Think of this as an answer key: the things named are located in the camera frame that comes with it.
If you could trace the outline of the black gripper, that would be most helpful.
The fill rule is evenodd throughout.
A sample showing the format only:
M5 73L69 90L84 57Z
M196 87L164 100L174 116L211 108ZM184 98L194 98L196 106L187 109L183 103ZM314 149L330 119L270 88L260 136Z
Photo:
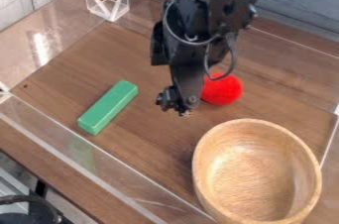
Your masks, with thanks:
M200 104L204 77L216 81L231 75L238 62L238 30L212 17L204 0L167 0L151 35L151 64L167 65L172 84L155 104L190 116Z

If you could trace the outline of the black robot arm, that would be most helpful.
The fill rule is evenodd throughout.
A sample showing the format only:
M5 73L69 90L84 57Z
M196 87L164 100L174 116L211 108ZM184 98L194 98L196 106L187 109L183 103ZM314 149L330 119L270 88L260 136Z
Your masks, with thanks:
M151 63L170 68L171 82L156 96L160 108L182 116L200 105L204 80L226 58L238 63L236 41L256 16L256 0L166 0L152 28Z

